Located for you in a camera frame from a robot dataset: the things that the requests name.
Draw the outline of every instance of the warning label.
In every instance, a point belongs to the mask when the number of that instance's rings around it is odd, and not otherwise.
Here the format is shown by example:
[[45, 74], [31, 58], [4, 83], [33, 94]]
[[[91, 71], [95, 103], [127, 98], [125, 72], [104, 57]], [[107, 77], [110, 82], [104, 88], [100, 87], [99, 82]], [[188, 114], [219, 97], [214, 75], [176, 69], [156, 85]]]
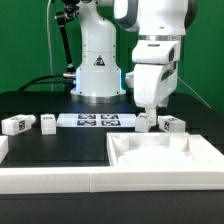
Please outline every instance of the warning label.
[[103, 61], [103, 58], [101, 57], [101, 55], [99, 55], [99, 57], [96, 59], [96, 62], [94, 63], [95, 66], [105, 66], [105, 63]]

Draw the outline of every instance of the white plastic box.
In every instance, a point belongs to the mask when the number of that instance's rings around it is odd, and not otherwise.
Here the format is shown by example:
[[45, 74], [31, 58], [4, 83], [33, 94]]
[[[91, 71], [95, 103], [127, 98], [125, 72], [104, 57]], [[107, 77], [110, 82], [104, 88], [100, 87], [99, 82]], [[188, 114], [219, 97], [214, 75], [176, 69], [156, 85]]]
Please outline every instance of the white plastic box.
[[224, 156], [200, 135], [108, 133], [107, 150], [92, 192], [224, 189]]
[[8, 137], [7, 136], [0, 136], [0, 163], [5, 158], [9, 151], [8, 148]]

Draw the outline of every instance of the white platform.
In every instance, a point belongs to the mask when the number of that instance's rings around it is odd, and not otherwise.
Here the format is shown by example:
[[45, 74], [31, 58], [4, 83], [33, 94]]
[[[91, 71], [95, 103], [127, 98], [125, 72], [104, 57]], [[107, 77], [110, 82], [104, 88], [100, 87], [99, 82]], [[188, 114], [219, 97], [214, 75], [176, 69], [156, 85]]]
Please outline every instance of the white platform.
[[0, 194], [224, 189], [224, 156], [200, 135], [108, 133], [109, 167], [2, 168]]
[[60, 114], [57, 127], [135, 127], [134, 114]]

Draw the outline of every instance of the white block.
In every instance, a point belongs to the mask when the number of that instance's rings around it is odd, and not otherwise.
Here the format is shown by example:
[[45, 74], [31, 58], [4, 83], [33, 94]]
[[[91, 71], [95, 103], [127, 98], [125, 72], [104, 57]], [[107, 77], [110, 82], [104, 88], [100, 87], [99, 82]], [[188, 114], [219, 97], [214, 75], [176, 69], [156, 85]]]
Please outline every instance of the white block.
[[8, 137], [7, 136], [0, 136], [0, 163], [5, 158], [8, 151], [9, 151]]
[[33, 115], [22, 115], [2, 120], [2, 134], [17, 135], [31, 129], [32, 124], [36, 121]]
[[173, 116], [158, 116], [159, 129], [165, 132], [185, 132], [186, 122]]
[[148, 125], [146, 113], [140, 113], [138, 117], [136, 117], [135, 131], [146, 133], [149, 131], [149, 128], [150, 126]]
[[56, 119], [53, 114], [41, 115], [41, 132], [42, 135], [56, 134]]

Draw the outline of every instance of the black cable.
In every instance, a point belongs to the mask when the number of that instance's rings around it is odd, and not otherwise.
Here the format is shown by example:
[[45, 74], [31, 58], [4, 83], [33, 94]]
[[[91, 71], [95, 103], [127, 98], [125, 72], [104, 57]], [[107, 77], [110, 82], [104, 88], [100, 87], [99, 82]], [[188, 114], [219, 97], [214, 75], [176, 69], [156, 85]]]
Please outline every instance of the black cable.
[[29, 85], [26, 85], [26, 88], [28, 88], [29, 86], [32, 85], [43, 85], [43, 84], [64, 84], [64, 82], [36, 82], [36, 83], [30, 83]]
[[25, 85], [21, 86], [17, 91], [24, 91], [28, 86], [35, 84], [38, 81], [42, 81], [46, 79], [54, 79], [54, 78], [63, 78], [63, 75], [47, 75], [47, 76], [42, 76], [42, 77], [33, 79], [30, 82], [26, 83]]

